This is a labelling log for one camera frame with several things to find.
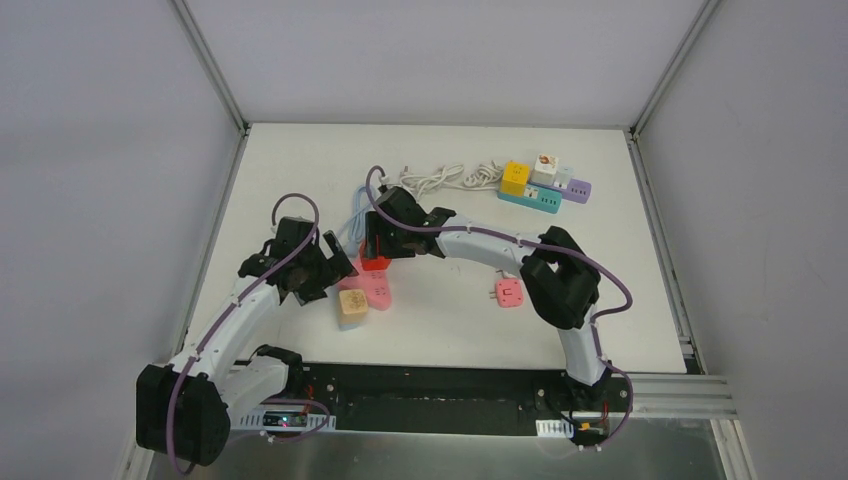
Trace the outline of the red cube socket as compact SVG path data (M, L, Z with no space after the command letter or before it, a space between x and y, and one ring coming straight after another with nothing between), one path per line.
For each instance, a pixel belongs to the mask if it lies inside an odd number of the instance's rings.
M381 255L375 258L366 257L366 242L363 241L359 247L359 259L364 271L385 271L391 265L392 260Z

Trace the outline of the pink plug adapter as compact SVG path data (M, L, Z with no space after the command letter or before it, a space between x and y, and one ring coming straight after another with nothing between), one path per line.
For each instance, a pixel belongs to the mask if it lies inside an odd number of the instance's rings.
M517 308L523 305L525 295L522 283L517 278L498 279L490 297L497 302L500 308Z

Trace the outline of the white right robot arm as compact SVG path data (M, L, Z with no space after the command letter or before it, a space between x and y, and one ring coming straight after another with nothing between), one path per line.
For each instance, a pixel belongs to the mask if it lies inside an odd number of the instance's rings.
M558 331L566 356L569 400L583 410L607 397L609 368L593 333L601 276L570 234L552 226L539 235L506 233L451 209L424 211L407 190L382 187L368 195L388 236L414 255L469 260L517 276L539 317Z

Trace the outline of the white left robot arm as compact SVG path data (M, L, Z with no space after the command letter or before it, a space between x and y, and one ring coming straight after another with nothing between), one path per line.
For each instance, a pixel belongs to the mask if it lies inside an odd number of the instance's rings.
M138 446L194 465L221 454L234 421L264 400L297 402L305 390L302 358L262 345L234 371L255 331L289 296L300 305L326 298L327 289L356 271L331 230L284 217L262 249L245 259L215 320L163 365L149 364L136 380Z

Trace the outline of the beige cube socket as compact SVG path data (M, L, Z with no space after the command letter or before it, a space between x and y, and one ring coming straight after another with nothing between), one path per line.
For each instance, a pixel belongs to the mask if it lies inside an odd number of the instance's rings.
M341 329L351 329L365 319L369 304L362 289L347 289L338 292L338 325Z

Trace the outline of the yellow cube socket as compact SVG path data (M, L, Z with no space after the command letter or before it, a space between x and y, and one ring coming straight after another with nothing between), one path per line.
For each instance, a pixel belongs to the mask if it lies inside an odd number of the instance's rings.
M523 163L509 161L505 164L498 189L499 194L521 197L524 195L530 177L530 167Z

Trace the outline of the white cube socket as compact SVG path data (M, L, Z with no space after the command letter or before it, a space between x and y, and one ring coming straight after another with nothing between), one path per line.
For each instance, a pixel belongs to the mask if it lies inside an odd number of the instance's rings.
M531 170L529 181L534 184L551 186L557 178L559 159L556 156L539 154Z

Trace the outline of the pink power strip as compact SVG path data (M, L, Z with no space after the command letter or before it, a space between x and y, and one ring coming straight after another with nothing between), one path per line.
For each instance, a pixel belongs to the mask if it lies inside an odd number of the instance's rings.
M353 266L358 275L343 278L337 284L337 288L339 290L362 290L370 308L379 311L388 310L392 304L392 296L386 271L365 270L359 258L353 260Z

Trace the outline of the teal power strip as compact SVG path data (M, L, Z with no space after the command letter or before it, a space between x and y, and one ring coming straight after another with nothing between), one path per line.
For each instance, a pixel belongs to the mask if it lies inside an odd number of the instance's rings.
M497 197L509 203L549 214L556 214L562 204L562 195L560 192L532 184L526 185L521 195L512 195L498 191Z

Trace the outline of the purple power strip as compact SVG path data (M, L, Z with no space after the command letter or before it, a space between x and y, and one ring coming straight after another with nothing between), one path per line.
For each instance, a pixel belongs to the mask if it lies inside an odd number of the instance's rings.
M564 200L587 204L592 193L592 184L574 176L572 167L560 167L552 184Z

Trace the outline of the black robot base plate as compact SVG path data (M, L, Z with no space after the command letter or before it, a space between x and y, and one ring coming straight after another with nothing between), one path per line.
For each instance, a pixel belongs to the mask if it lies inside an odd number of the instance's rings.
M606 373L584 387L561 370L307 363L283 404L256 407L236 430L274 434L379 432L578 437L594 443L630 406L632 388Z

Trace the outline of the aluminium frame rail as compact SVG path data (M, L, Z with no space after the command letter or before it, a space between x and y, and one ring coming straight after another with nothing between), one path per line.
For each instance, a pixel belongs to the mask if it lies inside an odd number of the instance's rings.
M236 127L241 136L245 136L249 130L250 122L245 118L242 109L238 105L238 101L205 38L189 2L186 0L170 0L169 4L174 10L176 18L187 36L196 59L207 75L231 123Z

